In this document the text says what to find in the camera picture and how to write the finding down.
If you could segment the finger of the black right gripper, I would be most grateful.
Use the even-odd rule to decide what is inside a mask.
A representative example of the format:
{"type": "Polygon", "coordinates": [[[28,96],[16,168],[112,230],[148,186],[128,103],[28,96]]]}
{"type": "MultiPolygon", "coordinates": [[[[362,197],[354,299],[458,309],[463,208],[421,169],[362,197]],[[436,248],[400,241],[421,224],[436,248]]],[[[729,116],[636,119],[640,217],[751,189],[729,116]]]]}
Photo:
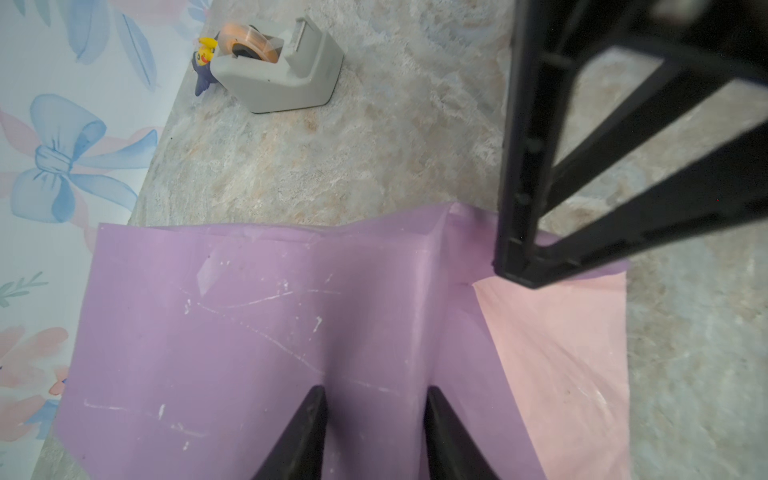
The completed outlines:
{"type": "Polygon", "coordinates": [[[767,5],[520,1],[493,267],[537,289],[658,246],[767,215],[767,127],[726,141],[604,217],[542,246],[540,219],[727,83],[767,82],[767,5]],[[660,66],[564,159],[555,157],[581,69],[612,47],[660,66]]]}

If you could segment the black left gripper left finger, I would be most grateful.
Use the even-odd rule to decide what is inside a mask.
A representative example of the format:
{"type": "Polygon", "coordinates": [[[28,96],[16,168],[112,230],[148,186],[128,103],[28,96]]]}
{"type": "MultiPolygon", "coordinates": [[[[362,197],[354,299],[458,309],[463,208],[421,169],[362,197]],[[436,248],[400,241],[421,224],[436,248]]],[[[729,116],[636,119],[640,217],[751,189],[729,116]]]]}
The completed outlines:
{"type": "Polygon", "coordinates": [[[328,403],[311,387],[252,480],[321,480],[328,403]]]}

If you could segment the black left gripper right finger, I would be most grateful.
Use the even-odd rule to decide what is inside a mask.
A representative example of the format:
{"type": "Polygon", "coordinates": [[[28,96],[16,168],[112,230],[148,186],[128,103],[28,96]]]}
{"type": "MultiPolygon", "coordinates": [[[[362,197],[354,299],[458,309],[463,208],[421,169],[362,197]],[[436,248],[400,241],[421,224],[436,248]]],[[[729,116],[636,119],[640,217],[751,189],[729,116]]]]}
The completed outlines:
{"type": "Polygon", "coordinates": [[[436,386],[427,389],[423,426],[431,480],[499,479],[436,386]]]}

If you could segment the pink purple wrapping paper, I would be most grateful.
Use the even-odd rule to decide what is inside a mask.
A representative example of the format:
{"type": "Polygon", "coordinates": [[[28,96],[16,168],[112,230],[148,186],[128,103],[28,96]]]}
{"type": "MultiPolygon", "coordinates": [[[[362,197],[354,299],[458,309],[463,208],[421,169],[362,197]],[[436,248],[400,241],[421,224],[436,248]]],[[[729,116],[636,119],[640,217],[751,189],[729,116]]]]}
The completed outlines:
{"type": "Polygon", "coordinates": [[[247,479],[321,385],[325,478],[423,479],[437,386],[503,479],[628,478],[625,267],[521,287],[496,221],[104,224],[55,435],[93,479],[247,479]]]}

